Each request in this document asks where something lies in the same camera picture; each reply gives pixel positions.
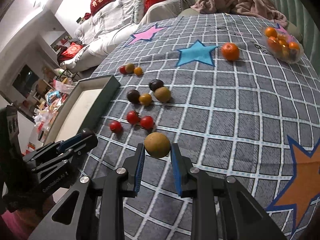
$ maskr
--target cherry tomato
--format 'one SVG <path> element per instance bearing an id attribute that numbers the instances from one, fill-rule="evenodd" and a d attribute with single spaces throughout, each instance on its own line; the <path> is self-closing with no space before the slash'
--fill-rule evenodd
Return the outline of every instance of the cherry tomato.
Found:
<path id="1" fill-rule="evenodd" d="M 114 133 L 119 133 L 122 131 L 122 125 L 120 122 L 118 121 L 113 121 L 111 124 L 110 124 L 110 130 L 111 132 L 114 132 Z"/>
<path id="2" fill-rule="evenodd" d="M 121 67 L 119 68 L 119 71 L 120 71 L 120 73 L 123 74 L 123 75 L 126 75 L 126 74 L 127 74 L 127 72 L 125 71 L 125 66 L 121 66 Z"/>
<path id="3" fill-rule="evenodd" d="M 130 124 L 136 124 L 136 123 L 140 122 L 140 117 L 136 111 L 130 111 L 127 114 L 127 121 Z"/>
<path id="4" fill-rule="evenodd" d="M 154 125 L 153 118 L 149 115 L 142 117 L 140 120 L 140 125 L 146 130 L 151 129 Z"/>

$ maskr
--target screw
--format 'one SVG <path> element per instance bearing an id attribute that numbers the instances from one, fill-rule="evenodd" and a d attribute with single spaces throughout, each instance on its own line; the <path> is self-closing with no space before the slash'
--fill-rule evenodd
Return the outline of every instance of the screw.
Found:
<path id="1" fill-rule="evenodd" d="M 228 183 L 235 183 L 235 182 L 236 182 L 236 178 L 233 177 L 233 176 L 228 176 L 228 177 L 227 177 L 227 182 L 228 182 Z"/>
<path id="2" fill-rule="evenodd" d="M 117 169 L 117 173 L 118 173 L 118 174 L 124 174 L 125 172 L 126 172 L 125 168 L 122 168 L 122 167 L 121 167 L 121 168 L 118 168 L 118 169 Z"/>
<path id="3" fill-rule="evenodd" d="M 80 178 L 80 182 L 81 183 L 87 183 L 89 181 L 89 177 L 88 176 L 83 176 Z"/>
<path id="4" fill-rule="evenodd" d="M 193 174 L 199 173 L 199 171 L 200 170 L 198 168 L 196 168 L 196 167 L 190 168 L 190 172 L 193 173 Z"/>

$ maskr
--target transparent plastic bowl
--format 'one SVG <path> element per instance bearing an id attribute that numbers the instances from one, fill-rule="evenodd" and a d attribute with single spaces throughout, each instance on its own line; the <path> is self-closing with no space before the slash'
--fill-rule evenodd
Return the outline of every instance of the transparent plastic bowl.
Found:
<path id="1" fill-rule="evenodd" d="M 281 45 L 279 44 L 278 42 L 276 41 L 273 41 L 271 39 L 269 39 L 264 33 L 265 33 L 265 29 L 267 27 L 263 27 L 261 29 L 262 31 L 262 37 L 263 37 L 263 40 L 264 40 L 264 43 L 265 43 L 265 46 L 267 48 L 267 50 L 273 55 L 275 56 L 276 58 L 284 61 L 284 62 L 287 62 L 287 63 L 297 63 L 303 53 L 304 53 L 304 50 L 303 50 L 303 47 L 302 45 L 297 41 L 297 39 L 295 37 L 293 37 L 292 35 L 289 35 L 288 33 L 283 33 L 283 32 L 280 32 L 278 31 L 277 29 L 275 29 L 277 31 L 277 35 L 278 37 L 277 38 L 280 38 L 282 40 L 285 40 L 288 44 L 290 42 L 296 42 L 300 49 L 290 49 L 289 47 L 286 47 L 284 45 Z"/>

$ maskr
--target blanket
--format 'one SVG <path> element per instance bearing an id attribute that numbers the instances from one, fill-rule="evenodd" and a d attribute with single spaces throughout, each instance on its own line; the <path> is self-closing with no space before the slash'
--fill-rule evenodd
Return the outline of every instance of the blanket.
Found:
<path id="1" fill-rule="evenodd" d="M 134 154 L 148 134 L 127 122 L 127 113 L 136 110 L 152 116 L 154 131 L 177 142 L 194 166 L 218 178 L 235 176 L 288 239 L 297 239 L 320 201 L 314 198 L 320 151 L 312 151 L 319 146 L 320 81 L 305 55 L 289 65 L 268 54 L 265 26 L 277 27 L 266 19 L 217 13 L 139 28 L 92 74 L 113 74 L 121 86 L 97 123 L 99 143 L 79 167 L 82 175 L 105 176 Z M 238 45 L 239 60 L 228 62 L 215 48 L 225 42 Z M 119 73 L 127 63 L 144 74 Z M 149 89 L 155 78 L 171 90 L 166 104 Z M 150 93 L 152 104 L 131 104 L 132 89 Z M 121 122 L 123 133 L 111 133 L 113 120 Z M 190 239 L 192 200 L 178 197 L 170 161 L 146 155 L 140 192 L 124 200 L 126 239 Z M 300 172 L 304 161 L 316 171 Z M 307 190 L 294 188 L 299 179 Z M 219 220 L 218 204 L 216 211 Z"/>
<path id="2" fill-rule="evenodd" d="M 198 0 L 192 8 L 202 14 L 219 11 L 263 17 L 279 23 L 284 28 L 288 25 L 286 17 L 276 9 L 271 0 Z"/>

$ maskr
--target plaid tablecloth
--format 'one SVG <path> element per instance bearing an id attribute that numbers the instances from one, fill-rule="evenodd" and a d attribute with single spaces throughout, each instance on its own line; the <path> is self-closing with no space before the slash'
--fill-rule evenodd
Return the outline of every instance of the plaid tablecloth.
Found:
<path id="1" fill-rule="evenodd" d="M 320 81 L 306 56 L 289 65 L 266 52 L 260 34 L 266 25 L 276 26 L 222 13 L 175 18 L 145 25 L 120 44 L 92 74 L 114 74 L 121 87 L 97 124 L 99 144 L 81 173 L 104 176 L 134 154 L 147 135 L 126 121 L 134 109 L 151 115 L 155 131 L 177 142 L 195 166 L 211 176 L 236 176 L 287 238 L 296 239 L 319 201 L 316 188 L 304 202 L 288 194 L 302 196 L 297 179 L 312 182 L 319 176 L 306 174 L 299 164 L 302 157 L 310 163 L 319 159 Z M 225 42 L 238 45 L 239 60 L 228 62 L 214 48 Z M 140 66 L 144 75 L 120 74 L 126 63 Z M 162 104 L 153 97 L 148 107 L 130 104 L 127 92 L 151 93 L 154 78 L 171 90 L 172 99 Z M 113 120 L 122 123 L 123 134 L 110 132 Z M 146 156 L 138 197 L 124 199 L 126 239 L 189 239 L 191 214 L 192 200 L 176 194 L 170 157 Z"/>

